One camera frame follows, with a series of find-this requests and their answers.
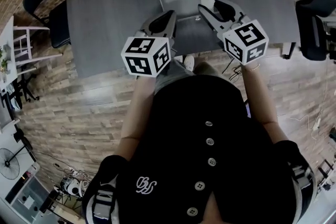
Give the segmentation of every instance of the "embroidered logo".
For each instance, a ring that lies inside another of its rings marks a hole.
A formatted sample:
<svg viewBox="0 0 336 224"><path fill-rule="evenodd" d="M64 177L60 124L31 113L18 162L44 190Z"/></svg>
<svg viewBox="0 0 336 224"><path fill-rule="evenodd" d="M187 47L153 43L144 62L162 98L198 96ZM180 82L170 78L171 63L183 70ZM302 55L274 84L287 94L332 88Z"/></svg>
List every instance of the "embroidered logo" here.
<svg viewBox="0 0 336 224"><path fill-rule="evenodd" d="M157 182L152 181L149 183L149 177L140 176L136 184L137 188L139 189L136 190L137 193L149 194L153 191L153 188L157 185Z"/></svg>

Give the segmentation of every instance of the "person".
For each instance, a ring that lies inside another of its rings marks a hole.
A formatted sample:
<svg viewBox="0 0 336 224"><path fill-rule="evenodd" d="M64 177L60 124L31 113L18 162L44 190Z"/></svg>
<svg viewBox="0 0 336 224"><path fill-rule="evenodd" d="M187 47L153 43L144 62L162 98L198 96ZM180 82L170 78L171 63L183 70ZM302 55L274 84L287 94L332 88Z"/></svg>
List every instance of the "person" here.
<svg viewBox="0 0 336 224"><path fill-rule="evenodd" d="M260 64L241 70L251 118L206 62L139 77L119 147L85 193L87 223L296 222L293 168L309 165L279 127Z"/></svg>

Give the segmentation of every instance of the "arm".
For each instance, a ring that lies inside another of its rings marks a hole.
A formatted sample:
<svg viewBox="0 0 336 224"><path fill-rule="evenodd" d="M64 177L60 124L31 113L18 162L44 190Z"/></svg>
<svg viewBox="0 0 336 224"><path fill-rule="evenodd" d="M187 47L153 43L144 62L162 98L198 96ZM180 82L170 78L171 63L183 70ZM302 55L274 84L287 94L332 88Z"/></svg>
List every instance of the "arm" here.
<svg viewBox="0 0 336 224"><path fill-rule="evenodd" d="M253 62L241 67L251 115L264 126L274 144L288 140L278 124L274 102L257 66Z"/></svg>
<svg viewBox="0 0 336 224"><path fill-rule="evenodd" d="M131 104L121 129L121 140L115 155L130 160L147 126L156 78L140 77L135 83Z"/></svg>

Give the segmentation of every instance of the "potted plant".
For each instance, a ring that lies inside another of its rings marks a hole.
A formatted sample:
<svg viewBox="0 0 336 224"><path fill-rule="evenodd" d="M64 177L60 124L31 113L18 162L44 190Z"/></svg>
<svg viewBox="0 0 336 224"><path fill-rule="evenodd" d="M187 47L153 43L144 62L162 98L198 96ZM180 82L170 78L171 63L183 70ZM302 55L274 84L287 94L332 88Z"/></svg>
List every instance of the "potted plant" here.
<svg viewBox="0 0 336 224"><path fill-rule="evenodd" d="M2 62L1 62L1 67L0 67L0 71L2 73L6 73L7 72L7 65L8 65L7 59L3 59Z"/></svg>

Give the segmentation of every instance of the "button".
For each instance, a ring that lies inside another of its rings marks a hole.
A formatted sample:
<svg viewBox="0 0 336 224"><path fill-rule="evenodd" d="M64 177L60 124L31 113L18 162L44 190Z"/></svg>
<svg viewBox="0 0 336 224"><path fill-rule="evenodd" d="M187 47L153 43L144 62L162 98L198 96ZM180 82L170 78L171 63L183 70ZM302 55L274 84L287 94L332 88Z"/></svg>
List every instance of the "button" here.
<svg viewBox="0 0 336 224"><path fill-rule="evenodd" d="M209 158L208 159L208 165L215 166L216 165L216 160L214 158Z"/></svg>
<svg viewBox="0 0 336 224"><path fill-rule="evenodd" d="M191 207L187 210L188 216L195 217L198 214L198 210L195 207Z"/></svg>
<svg viewBox="0 0 336 224"><path fill-rule="evenodd" d="M206 140L206 143L207 143L209 146L212 146L212 145L215 144L215 141L214 141L212 138L208 138L208 139Z"/></svg>
<svg viewBox="0 0 336 224"><path fill-rule="evenodd" d="M205 188L205 184L204 182L202 181L198 181L196 184L195 184L195 189L196 190L203 190Z"/></svg>

